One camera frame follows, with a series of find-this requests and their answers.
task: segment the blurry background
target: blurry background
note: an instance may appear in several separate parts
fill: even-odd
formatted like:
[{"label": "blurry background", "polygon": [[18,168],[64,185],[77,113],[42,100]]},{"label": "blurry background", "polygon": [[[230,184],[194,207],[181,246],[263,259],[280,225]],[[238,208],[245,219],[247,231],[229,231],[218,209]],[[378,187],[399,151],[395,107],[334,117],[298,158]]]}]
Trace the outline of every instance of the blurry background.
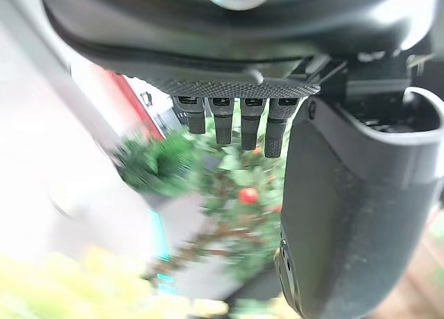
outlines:
[{"label": "blurry background", "polygon": [[[229,304],[278,295],[266,246],[273,245],[267,232],[278,227],[282,194],[276,191],[282,185],[283,164],[265,168],[268,162],[260,149],[249,154],[223,150],[212,146],[209,136],[191,140],[193,149],[206,152],[204,165],[192,171],[204,182],[206,175],[220,177],[221,183],[206,188],[197,182],[197,188],[166,195],[167,181],[157,173],[149,184],[159,191],[136,187],[128,181],[130,173],[122,180],[112,152],[135,132],[144,138],[136,143],[153,155],[150,162],[140,161],[128,150],[126,161],[158,166],[159,152],[179,149],[181,144],[171,144],[156,148],[154,155],[151,146],[152,139],[170,142],[169,132],[187,123],[169,96],[82,58],[52,31],[40,0],[0,0],[0,46],[0,253],[38,262],[56,251],[80,260],[96,245],[146,262],[147,273],[154,274],[167,293]],[[444,96],[443,69],[440,62],[427,63],[416,84]],[[237,165],[238,160],[244,163]],[[271,170],[261,190],[256,184],[261,180],[254,177],[258,168],[259,173],[260,168]],[[220,199],[214,188],[228,189],[223,204],[213,200]],[[245,188],[254,188],[259,198],[243,192]],[[252,222],[261,216],[266,221]],[[439,233],[444,227],[442,217],[434,213],[432,218],[405,278],[375,317],[444,316],[444,245]],[[195,247],[191,256],[179,251],[198,244],[196,237],[208,221],[208,233],[225,221],[237,228],[230,229],[231,234],[225,230],[225,238],[218,234],[211,251]],[[266,246],[251,246],[256,238]],[[166,258],[180,267],[165,267]],[[229,267],[237,262],[241,272],[254,274],[234,276]],[[164,273],[161,278],[157,271]]]}]

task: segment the red berry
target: red berry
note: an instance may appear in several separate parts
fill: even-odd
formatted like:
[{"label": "red berry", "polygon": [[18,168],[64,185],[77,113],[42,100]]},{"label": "red berry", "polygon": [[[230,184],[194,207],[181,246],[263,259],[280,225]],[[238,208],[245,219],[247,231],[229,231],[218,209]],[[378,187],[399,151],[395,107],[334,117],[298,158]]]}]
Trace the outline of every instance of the red berry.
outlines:
[{"label": "red berry", "polygon": [[256,189],[249,187],[247,189],[242,189],[239,192],[239,199],[242,203],[249,205],[257,202],[257,199],[259,199],[259,194],[257,193]]},{"label": "red berry", "polygon": [[261,147],[256,147],[256,149],[253,150],[253,155],[259,155],[260,153],[262,153],[262,148]]}]

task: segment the black plastic housing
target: black plastic housing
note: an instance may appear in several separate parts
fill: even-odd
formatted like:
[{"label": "black plastic housing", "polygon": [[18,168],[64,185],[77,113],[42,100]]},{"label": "black plastic housing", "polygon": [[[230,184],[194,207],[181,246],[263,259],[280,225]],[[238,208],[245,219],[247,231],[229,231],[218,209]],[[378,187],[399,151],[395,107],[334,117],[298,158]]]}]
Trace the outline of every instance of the black plastic housing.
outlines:
[{"label": "black plastic housing", "polygon": [[288,303],[304,318],[372,311],[404,272],[438,200],[444,102],[419,88],[408,94],[429,110],[428,119],[413,114],[418,132],[373,130],[314,97],[296,115],[275,262]]}]

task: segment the white wall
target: white wall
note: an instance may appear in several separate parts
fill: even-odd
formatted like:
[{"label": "white wall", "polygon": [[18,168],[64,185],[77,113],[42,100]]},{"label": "white wall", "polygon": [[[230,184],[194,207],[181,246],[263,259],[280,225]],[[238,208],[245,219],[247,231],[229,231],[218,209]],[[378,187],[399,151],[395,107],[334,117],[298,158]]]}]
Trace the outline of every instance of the white wall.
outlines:
[{"label": "white wall", "polygon": [[[149,207],[67,107],[82,93],[54,58],[0,0],[0,253],[37,260],[55,250],[80,259],[99,245],[150,259],[157,239]],[[100,117],[85,121],[100,125]],[[86,210],[71,220],[54,203]]]},{"label": "white wall", "polygon": [[44,13],[41,0],[15,0],[19,9],[26,18],[33,24],[36,31],[40,32],[45,42],[51,46],[68,69],[71,61],[79,55],[71,47],[66,45],[60,37],[53,31]]}]

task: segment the green foliage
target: green foliage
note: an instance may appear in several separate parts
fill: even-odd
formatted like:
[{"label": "green foliage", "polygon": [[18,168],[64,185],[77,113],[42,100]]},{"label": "green foliage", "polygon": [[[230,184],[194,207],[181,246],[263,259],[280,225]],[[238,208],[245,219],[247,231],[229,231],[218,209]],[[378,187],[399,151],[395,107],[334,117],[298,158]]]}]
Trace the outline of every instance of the green foliage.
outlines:
[{"label": "green foliage", "polygon": [[[247,229],[249,235],[253,235],[249,238],[234,235],[218,240],[218,244],[230,253],[228,271],[240,280],[251,278],[271,263],[280,240],[280,215],[273,210],[282,205],[285,158],[268,159],[262,153],[266,117],[265,112],[258,133],[260,149],[256,151],[241,149],[238,112],[234,114],[229,146],[216,144],[211,119],[207,120],[207,133],[194,137],[194,145],[200,152],[194,180],[205,199],[204,214],[219,225],[233,230]],[[288,133],[286,138],[285,146],[288,146]],[[247,187],[255,188],[259,194],[259,200],[249,205],[239,200],[239,192]]]},{"label": "green foliage", "polygon": [[191,189],[187,177],[195,157],[184,130],[165,140],[124,139],[114,157],[121,178],[136,191],[176,197]]},{"label": "green foliage", "polygon": [[267,315],[272,314],[269,302],[260,300],[237,300],[234,308],[230,311],[231,319],[242,319],[245,315]]}]

